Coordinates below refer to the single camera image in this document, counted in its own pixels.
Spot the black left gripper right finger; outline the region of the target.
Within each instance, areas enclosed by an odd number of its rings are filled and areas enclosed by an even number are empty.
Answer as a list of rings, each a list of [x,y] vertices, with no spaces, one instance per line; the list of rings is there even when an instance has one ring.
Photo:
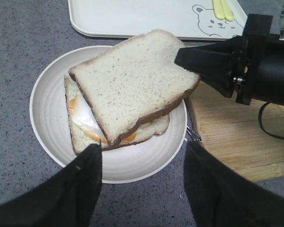
[[[198,227],[284,227],[284,198],[246,180],[199,143],[187,144],[184,188]]]

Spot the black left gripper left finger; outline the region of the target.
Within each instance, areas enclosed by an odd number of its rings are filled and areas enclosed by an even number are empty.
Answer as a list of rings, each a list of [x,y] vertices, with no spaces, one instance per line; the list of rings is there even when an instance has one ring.
[[[91,144],[46,182],[0,205],[0,227],[87,227],[101,185],[101,146]]]

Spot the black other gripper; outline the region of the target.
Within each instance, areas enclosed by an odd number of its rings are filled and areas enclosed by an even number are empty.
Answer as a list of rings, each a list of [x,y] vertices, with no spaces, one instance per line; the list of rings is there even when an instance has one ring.
[[[273,17],[249,14],[242,36],[215,44],[180,48],[175,64],[231,98],[242,75],[236,102],[252,99],[284,105],[284,41],[270,33]]]

